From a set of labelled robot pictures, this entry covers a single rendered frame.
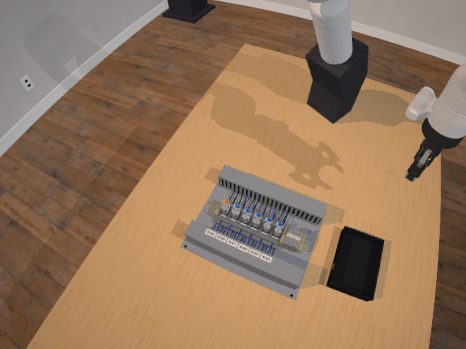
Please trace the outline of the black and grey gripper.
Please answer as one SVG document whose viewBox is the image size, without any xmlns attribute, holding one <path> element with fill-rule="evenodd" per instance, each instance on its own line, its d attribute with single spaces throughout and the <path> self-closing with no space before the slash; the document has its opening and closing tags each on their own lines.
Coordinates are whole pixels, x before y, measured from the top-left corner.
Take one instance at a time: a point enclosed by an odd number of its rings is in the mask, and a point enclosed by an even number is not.
<svg viewBox="0 0 466 349">
<path fill-rule="evenodd" d="M 428 121 L 428 118 L 426 118 L 422 124 L 422 133 L 426 139 L 424 139 L 421 143 L 420 149 L 414 156 L 415 161 L 413 162 L 413 164 L 410 165 L 411 167 L 408 168 L 408 171 L 405 175 L 405 178 L 411 182 L 413 182 L 416 178 L 420 177 L 421 173 L 426 169 L 426 167 L 429 167 L 432 161 L 435 159 L 435 157 L 437 157 L 441 153 L 442 149 L 438 148 L 454 148 L 466 136 L 465 135 L 462 138 L 456 139 L 443 136 L 432 128 Z M 411 174 L 413 174 L 414 176 Z"/>
</svg>

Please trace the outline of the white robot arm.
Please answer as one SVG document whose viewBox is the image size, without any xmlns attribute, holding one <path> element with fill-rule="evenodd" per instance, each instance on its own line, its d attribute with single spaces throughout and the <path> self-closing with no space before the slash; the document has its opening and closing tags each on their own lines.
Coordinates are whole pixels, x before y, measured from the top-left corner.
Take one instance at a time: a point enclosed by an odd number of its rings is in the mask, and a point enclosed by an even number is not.
<svg viewBox="0 0 466 349">
<path fill-rule="evenodd" d="M 352 55 L 350 0 L 309 1 L 322 59 L 341 64 Z M 327 2 L 328 1 L 328 2 Z M 428 118 L 432 128 L 449 138 L 466 135 L 466 64 L 459 66 L 438 99 L 423 87 L 409 104 L 405 115 L 411 120 Z"/>
</svg>

